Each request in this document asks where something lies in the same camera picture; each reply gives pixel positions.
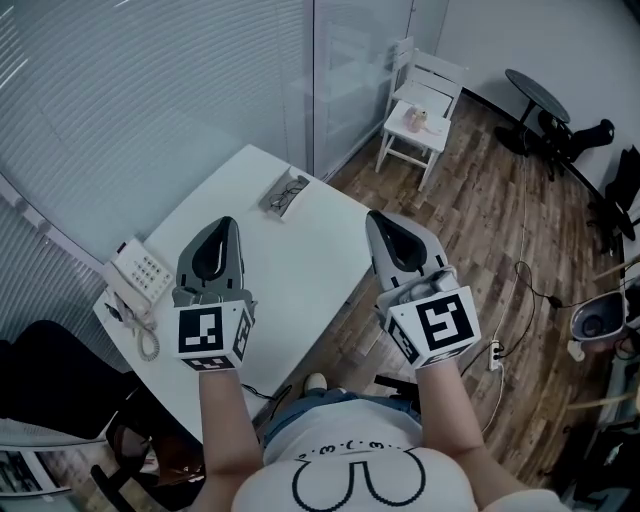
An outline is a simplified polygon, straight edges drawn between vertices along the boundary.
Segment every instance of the telephone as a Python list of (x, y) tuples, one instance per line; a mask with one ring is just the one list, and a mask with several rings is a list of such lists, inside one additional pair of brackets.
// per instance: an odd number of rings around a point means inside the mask
[[(102, 270), (102, 277), (111, 287), (118, 315), (112, 315), (129, 327), (138, 339), (138, 352), (144, 361), (153, 361), (160, 352), (160, 343), (153, 332), (155, 320), (152, 308), (173, 282), (171, 273), (158, 262), (137, 239), (123, 244), (116, 256)], [(144, 337), (153, 343), (153, 352), (144, 349)]]

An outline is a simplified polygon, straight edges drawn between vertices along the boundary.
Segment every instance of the table pedestal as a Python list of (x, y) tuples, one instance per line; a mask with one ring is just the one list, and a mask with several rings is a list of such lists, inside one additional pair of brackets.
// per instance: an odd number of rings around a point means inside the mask
[(502, 126), (498, 126), (494, 133), (496, 134), (496, 138), (502, 143), (504, 147), (513, 151), (516, 155), (524, 155), (529, 156), (529, 152), (527, 151), (526, 144), (524, 143), (524, 122), (529, 117), (529, 114), (533, 110), (535, 106), (535, 102), (533, 100), (529, 101), (529, 105), (527, 106), (527, 110), (524, 111), (524, 114), (520, 118), (520, 121), (511, 129), (508, 130)]

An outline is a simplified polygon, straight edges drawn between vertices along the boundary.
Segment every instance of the round black table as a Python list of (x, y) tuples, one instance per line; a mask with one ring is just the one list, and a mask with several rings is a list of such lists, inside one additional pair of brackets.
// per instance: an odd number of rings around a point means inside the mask
[(507, 69), (504, 74), (507, 75), (507, 78), (511, 80), (513, 85), (520, 89), (522, 94), (529, 98), (529, 105), (520, 118), (520, 121), (518, 121), (511, 130), (498, 126), (494, 132), (496, 134), (496, 138), (505, 147), (518, 155), (528, 156), (529, 153), (523, 138), (524, 122), (527, 120), (527, 117), (533, 110), (533, 107), (538, 105), (542, 110), (546, 110), (558, 121), (565, 124), (571, 121), (571, 118), (569, 117), (569, 113), (560, 104), (560, 102), (555, 99), (553, 94), (547, 91), (535, 80), (532, 80), (527, 75), (523, 75), (514, 69)]

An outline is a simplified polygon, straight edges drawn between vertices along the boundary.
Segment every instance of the shoe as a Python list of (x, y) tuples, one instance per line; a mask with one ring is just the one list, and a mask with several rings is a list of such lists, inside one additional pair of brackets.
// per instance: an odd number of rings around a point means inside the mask
[(304, 380), (302, 392), (306, 395), (312, 389), (324, 389), (326, 391), (327, 387), (327, 379), (324, 378), (324, 375), (321, 373), (312, 373)]

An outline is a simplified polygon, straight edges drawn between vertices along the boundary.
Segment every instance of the denim shorts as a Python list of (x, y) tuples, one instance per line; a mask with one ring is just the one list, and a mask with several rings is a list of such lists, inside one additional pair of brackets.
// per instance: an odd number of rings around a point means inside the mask
[(300, 416), (314, 407), (337, 404), (340, 402), (349, 402), (351, 400), (369, 400), (371, 402), (384, 405), (385, 407), (390, 407), (396, 411), (407, 413), (415, 421), (420, 423), (420, 415), (411, 408), (411, 402), (409, 400), (360, 395), (357, 393), (351, 393), (350, 391), (345, 393), (341, 389), (312, 389), (307, 392), (306, 396), (299, 398), (286, 409), (276, 414), (264, 434), (264, 447), (266, 448), (284, 427), (293, 423)]

